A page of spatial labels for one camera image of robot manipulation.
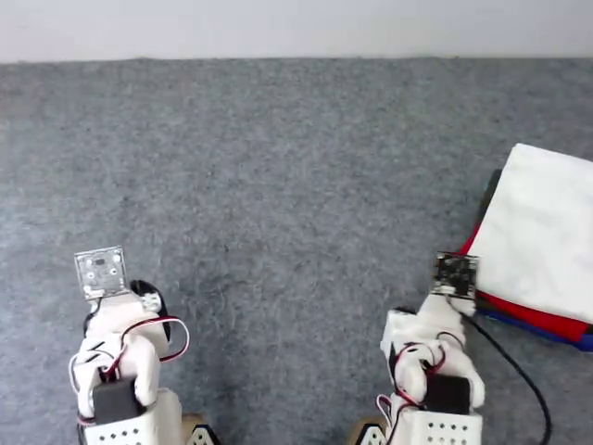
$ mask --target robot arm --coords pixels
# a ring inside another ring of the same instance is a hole
[[[158,379],[160,364],[187,350],[187,327],[167,315],[153,286],[128,285],[121,248],[75,258],[82,292],[92,303],[84,339],[69,364],[79,442],[182,445],[181,404],[175,393],[158,387]],[[187,339],[181,350],[167,355],[172,323],[183,326]]]
[[[474,258],[439,254],[433,291],[418,312],[387,314],[381,351],[394,392],[377,398],[387,423],[384,445],[480,443],[475,409],[486,389],[465,352],[461,323],[475,312],[475,270]]]

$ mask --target gray carpet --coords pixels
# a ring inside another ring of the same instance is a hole
[[[593,62],[151,61],[0,67],[0,442],[75,443],[72,254],[122,244],[193,334],[162,383],[224,444],[341,444],[512,145],[593,160]],[[593,435],[591,357],[483,321]],[[486,445],[534,444],[529,388],[475,332]]]

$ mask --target white cloth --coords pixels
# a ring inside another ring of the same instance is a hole
[[[515,146],[469,254],[480,290],[593,324],[593,162]]]

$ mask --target red cloth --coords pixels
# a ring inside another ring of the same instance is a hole
[[[479,230],[480,225],[478,224],[472,235],[461,247],[459,251],[460,254],[467,255]],[[477,291],[477,296],[486,299],[498,311],[504,312],[513,318],[571,341],[579,341],[581,336],[587,331],[587,324],[578,320],[525,308],[524,306],[508,302],[505,299],[500,299],[480,290]]]

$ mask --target white wall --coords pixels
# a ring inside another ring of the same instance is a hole
[[[0,0],[0,61],[593,56],[591,0]]]

